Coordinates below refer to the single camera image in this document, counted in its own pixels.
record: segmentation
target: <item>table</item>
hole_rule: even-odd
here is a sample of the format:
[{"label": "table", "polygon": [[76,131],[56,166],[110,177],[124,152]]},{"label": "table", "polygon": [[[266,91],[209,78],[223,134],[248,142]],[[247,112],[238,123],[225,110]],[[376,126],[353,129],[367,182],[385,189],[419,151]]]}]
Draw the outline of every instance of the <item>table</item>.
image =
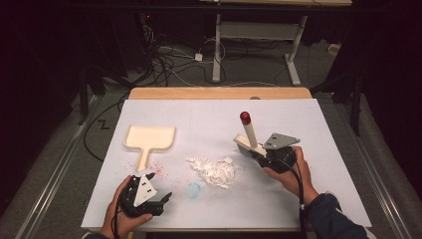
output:
[{"label": "table", "polygon": [[[249,111],[257,123],[254,127],[258,141],[267,139],[274,131],[299,137],[300,146],[315,159],[308,161],[316,176],[316,189],[329,188],[338,192],[343,211],[357,223],[370,226],[317,101],[311,99],[308,90],[171,88],[132,90],[129,100],[124,103],[82,227],[98,230],[102,226],[106,198],[112,196],[125,175],[154,171],[157,175],[151,182],[161,193],[158,197],[168,191],[173,195],[164,206],[164,213],[139,230],[297,231],[299,209],[292,205],[297,205],[298,199],[281,190],[280,183],[265,175],[254,160],[245,160],[232,141],[236,132],[242,133],[239,120],[242,110]],[[176,126],[173,147],[165,153],[151,154],[148,169],[135,172],[133,165],[138,152],[128,151],[122,143],[127,127],[130,124],[162,126],[169,123]],[[189,169],[186,155],[214,157],[210,159],[229,156],[241,169],[236,172],[237,179],[230,189],[216,188],[207,185],[197,172]],[[192,185],[194,189],[199,188],[195,197],[187,194]],[[219,220],[207,219],[216,213]]]},{"label": "table", "polygon": [[[218,4],[270,4],[270,5],[305,5],[305,6],[350,6],[351,0],[221,0]],[[291,76],[292,84],[300,86],[298,71],[294,59],[301,42],[302,33],[305,29],[308,16],[302,16],[299,24],[274,24],[274,23],[251,23],[251,22],[223,22],[221,14],[217,14],[215,33],[215,52],[213,65],[213,82],[220,82],[221,69],[221,38],[247,38],[247,39],[268,39],[268,40],[293,40],[293,47],[289,54],[285,54],[287,68]]]}]

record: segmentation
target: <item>white table surface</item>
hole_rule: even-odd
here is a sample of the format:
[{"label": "white table surface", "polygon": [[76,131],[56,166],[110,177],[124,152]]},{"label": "white table surface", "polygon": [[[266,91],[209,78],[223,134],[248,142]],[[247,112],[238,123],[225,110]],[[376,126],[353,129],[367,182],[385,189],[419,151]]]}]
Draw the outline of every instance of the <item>white table surface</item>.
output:
[{"label": "white table surface", "polygon": [[[127,100],[86,211],[83,228],[102,227],[115,189],[129,174],[156,172],[151,179],[159,200],[173,192],[164,213],[139,227],[144,231],[297,230],[299,201],[281,183],[265,174],[256,161],[242,155],[233,137],[245,135],[239,119],[250,113],[257,140],[273,132],[295,136],[305,153],[313,183],[330,191],[355,223],[370,221],[334,143],[317,100]],[[139,152],[124,146],[130,125],[176,126],[173,146],[149,156],[147,169],[136,172]],[[188,156],[222,159],[236,170],[229,189],[207,184],[190,168]]]}]

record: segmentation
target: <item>dark sleeve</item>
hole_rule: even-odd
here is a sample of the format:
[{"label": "dark sleeve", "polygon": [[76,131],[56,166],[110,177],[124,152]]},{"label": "dark sleeve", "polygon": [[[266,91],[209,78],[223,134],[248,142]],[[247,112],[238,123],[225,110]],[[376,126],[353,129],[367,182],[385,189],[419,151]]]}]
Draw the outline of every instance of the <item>dark sleeve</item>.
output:
[{"label": "dark sleeve", "polygon": [[93,233],[93,234],[88,234],[83,239],[108,239],[108,238],[106,238],[103,234]]},{"label": "dark sleeve", "polygon": [[319,238],[368,238],[366,230],[354,224],[338,210],[337,198],[329,193],[320,194],[308,206],[308,221]]}]

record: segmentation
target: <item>hand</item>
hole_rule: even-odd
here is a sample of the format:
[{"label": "hand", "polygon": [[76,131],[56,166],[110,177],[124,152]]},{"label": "hand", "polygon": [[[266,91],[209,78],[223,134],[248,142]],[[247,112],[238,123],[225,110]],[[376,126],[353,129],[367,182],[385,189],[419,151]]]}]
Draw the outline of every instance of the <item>hand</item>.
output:
[{"label": "hand", "polygon": [[[111,231],[111,224],[112,224],[111,221],[112,221],[112,218],[114,217],[115,206],[117,204],[118,196],[123,191],[124,187],[129,183],[130,179],[131,177],[128,176],[124,180],[124,182],[120,184],[120,186],[115,191],[112,202],[108,205],[108,208],[106,209],[105,223],[103,225],[103,228],[100,230],[100,233],[102,233],[107,238],[114,238],[114,235],[112,234],[112,231]],[[134,228],[146,223],[147,221],[151,219],[152,219],[152,214],[143,214],[136,218],[130,218],[126,216],[123,212],[120,212],[117,215],[117,222],[118,222],[117,233],[120,236],[120,238],[123,238],[123,236],[127,235]]]},{"label": "hand", "polygon": [[[318,196],[318,193],[313,187],[310,168],[308,167],[308,163],[304,160],[304,153],[302,152],[302,148],[299,146],[292,146],[292,149],[294,150],[296,158],[298,159],[297,163],[293,166],[293,169],[298,175],[302,176],[305,205],[309,205]],[[291,171],[278,174],[269,167],[264,167],[264,171],[269,176],[280,181],[291,193],[299,197],[298,181]]]}]

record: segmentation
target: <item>red cap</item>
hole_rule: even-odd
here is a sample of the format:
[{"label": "red cap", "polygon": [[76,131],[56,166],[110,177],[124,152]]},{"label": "red cap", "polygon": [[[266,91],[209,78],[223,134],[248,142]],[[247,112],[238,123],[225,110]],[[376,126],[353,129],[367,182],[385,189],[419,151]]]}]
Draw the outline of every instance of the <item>red cap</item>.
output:
[{"label": "red cap", "polygon": [[251,123],[251,117],[247,112],[240,113],[240,120],[242,121],[243,125],[248,125],[249,123]]}]

